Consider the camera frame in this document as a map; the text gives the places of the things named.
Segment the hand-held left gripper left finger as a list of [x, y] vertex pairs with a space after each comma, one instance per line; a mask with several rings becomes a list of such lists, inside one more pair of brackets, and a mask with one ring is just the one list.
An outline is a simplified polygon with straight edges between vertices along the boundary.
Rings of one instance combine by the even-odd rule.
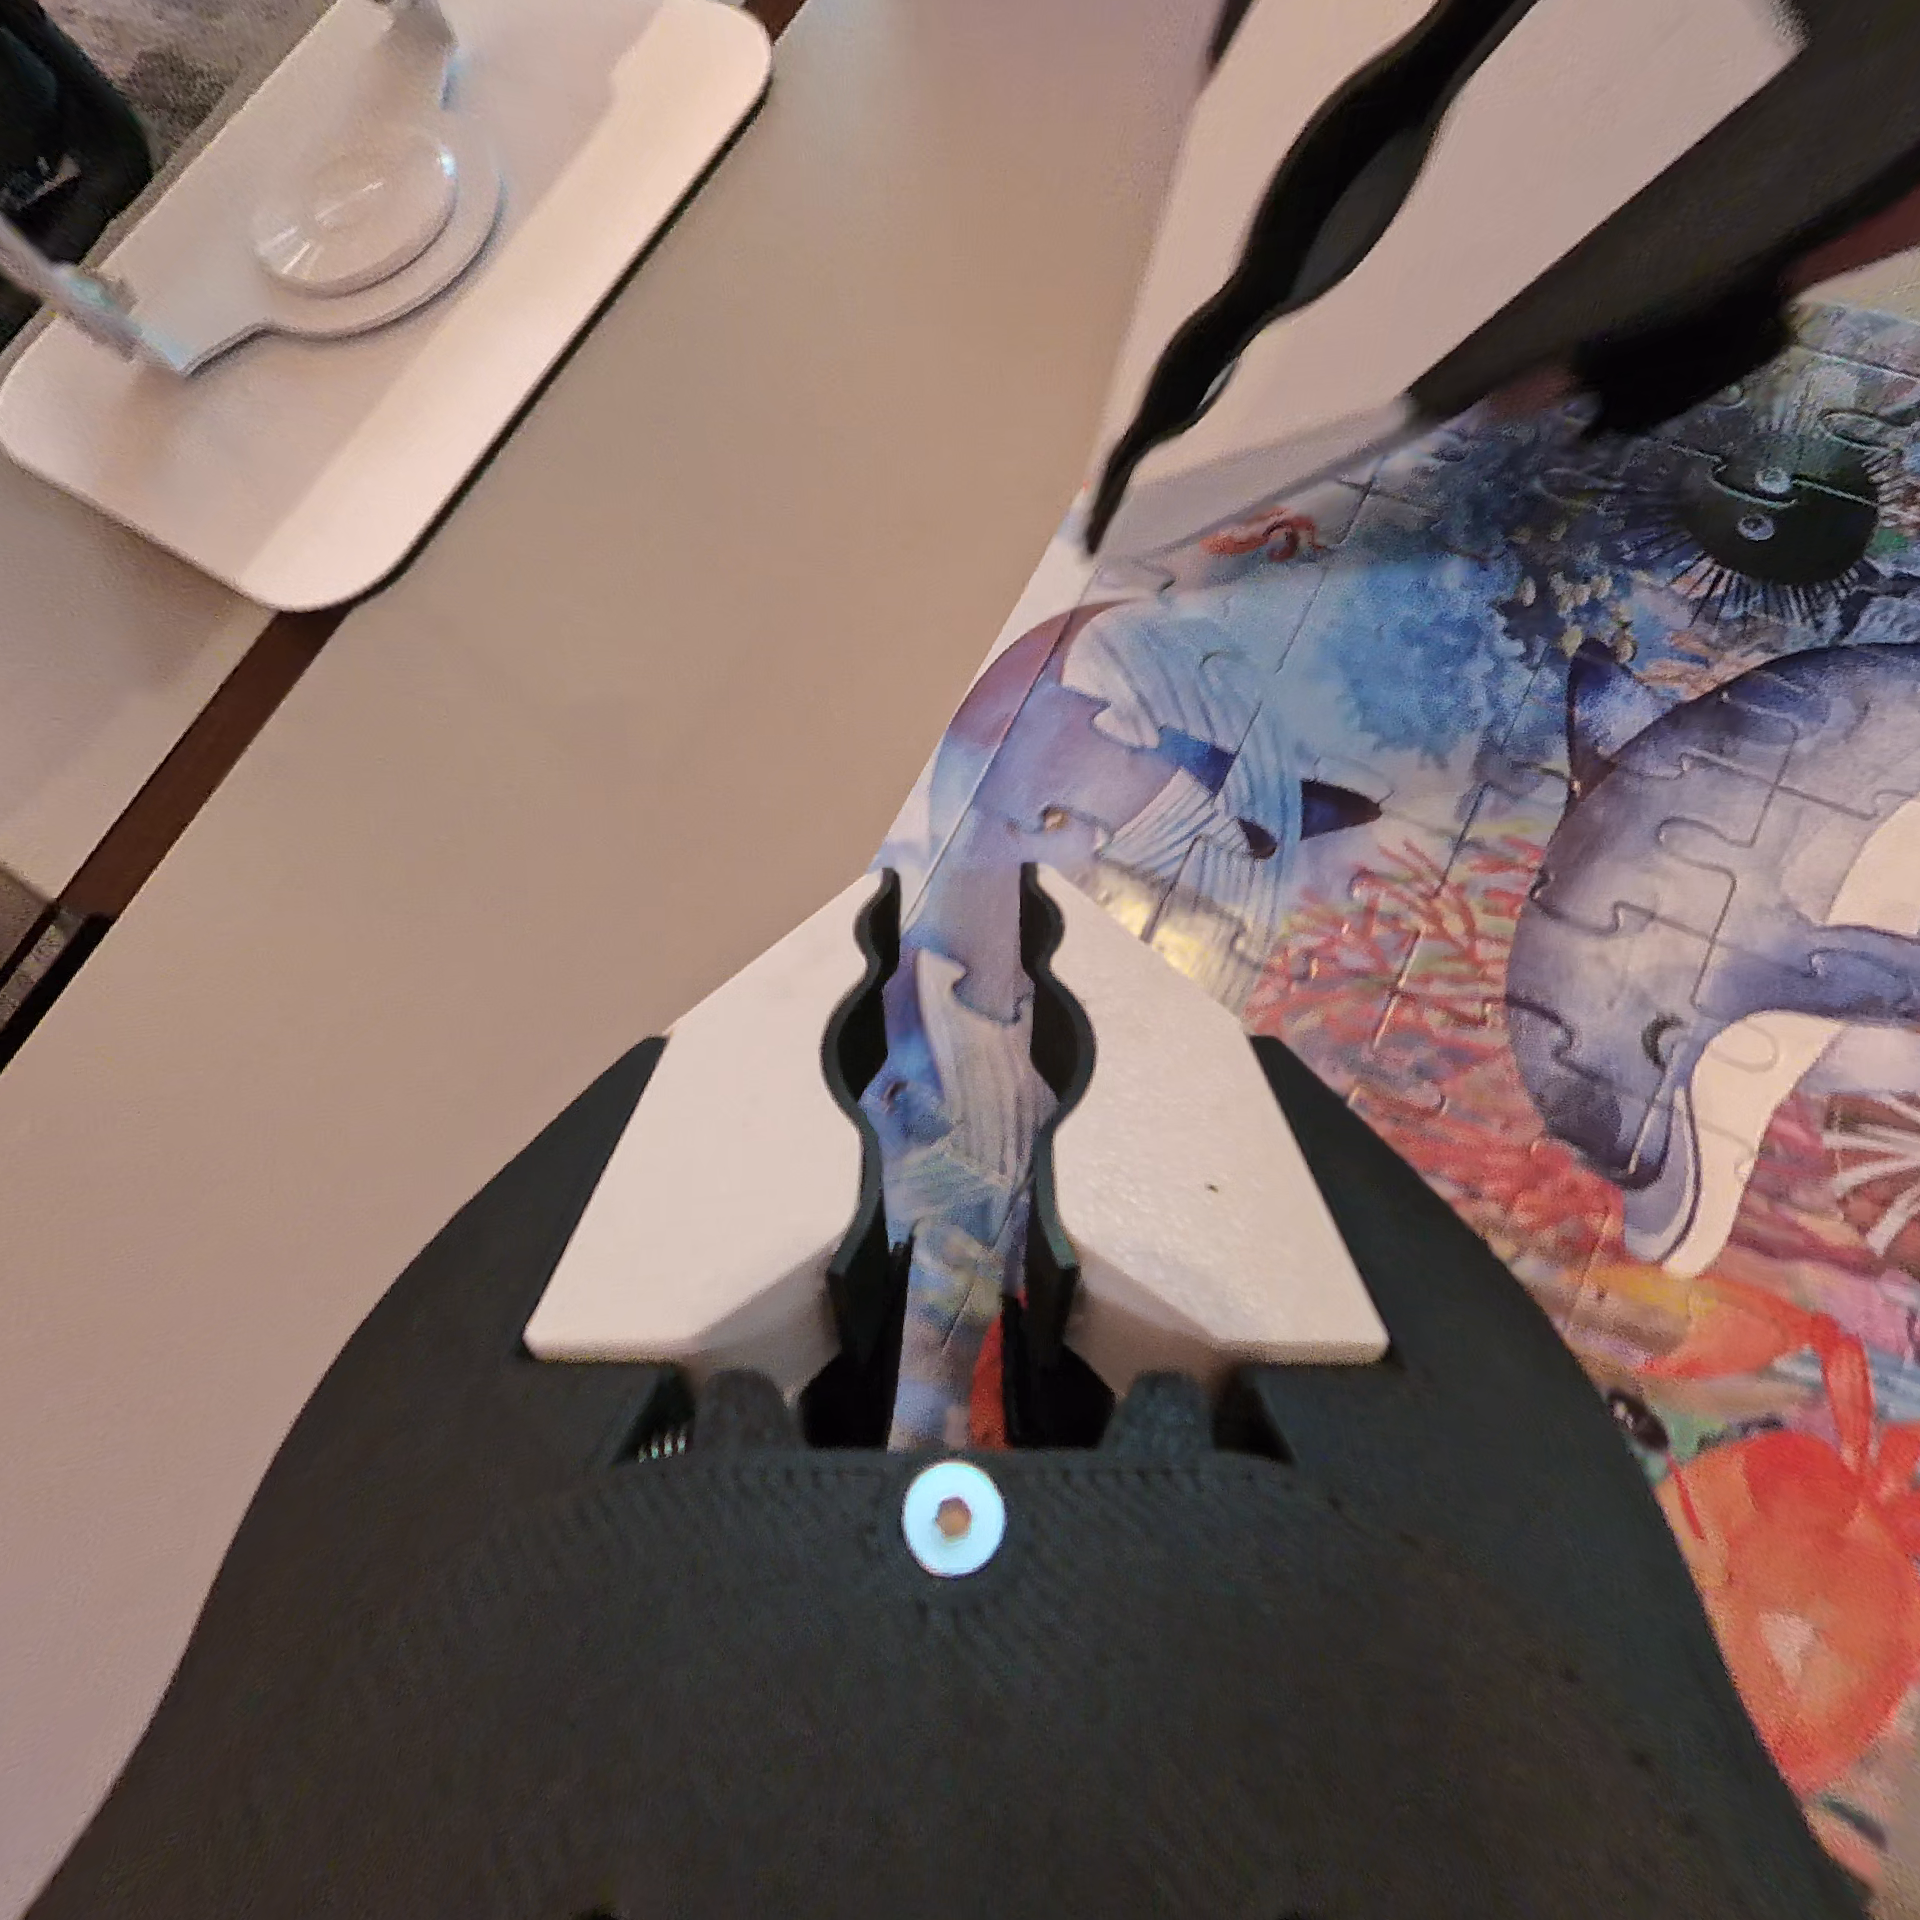
[[862, 878], [657, 1044], [521, 1335], [548, 1363], [769, 1381], [819, 1446], [880, 1450], [910, 1244], [862, 1097], [887, 1057], [900, 878]]

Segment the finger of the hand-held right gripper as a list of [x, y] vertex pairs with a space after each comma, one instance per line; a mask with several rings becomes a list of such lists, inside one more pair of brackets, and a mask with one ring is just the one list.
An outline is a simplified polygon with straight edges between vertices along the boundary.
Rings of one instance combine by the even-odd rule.
[[1102, 405], [1080, 537], [1149, 378], [1188, 315], [1232, 274], [1275, 171], [1336, 90], [1425, 19], [1425, 2], [1253, 2], [1201, 78], [1172, 163], [1133, 314]]
[[1779, 4], [1429, 4], [1164, 349], [1087, 551], [1166, 551], [1433, 418], [1409, 383], [1800, 52]]

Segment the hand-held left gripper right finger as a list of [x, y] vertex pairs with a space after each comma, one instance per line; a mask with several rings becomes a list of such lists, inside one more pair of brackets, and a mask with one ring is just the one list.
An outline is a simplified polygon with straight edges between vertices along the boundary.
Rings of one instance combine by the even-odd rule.
[[1367, 1364], [1384, 1322], [1233, 1014], [1061, 871], [1020, 876], [1028, 1151], [1000, 1314], [1015, 1450], [1091, 1450], [1143, 1375]]

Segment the sea animals jigsaw puzzle board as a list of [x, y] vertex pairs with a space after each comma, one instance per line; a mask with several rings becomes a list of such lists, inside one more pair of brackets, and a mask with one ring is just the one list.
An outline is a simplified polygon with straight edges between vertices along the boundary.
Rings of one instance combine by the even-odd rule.
[[1051, 549], [883, 841], [894, 1450], [1000, 1444], [1024, 863], [1280, 1038], [1588, 1370], [1817, 1838], [1916, 1915], [1916, 263], [1644, 438], [1465, 417]]

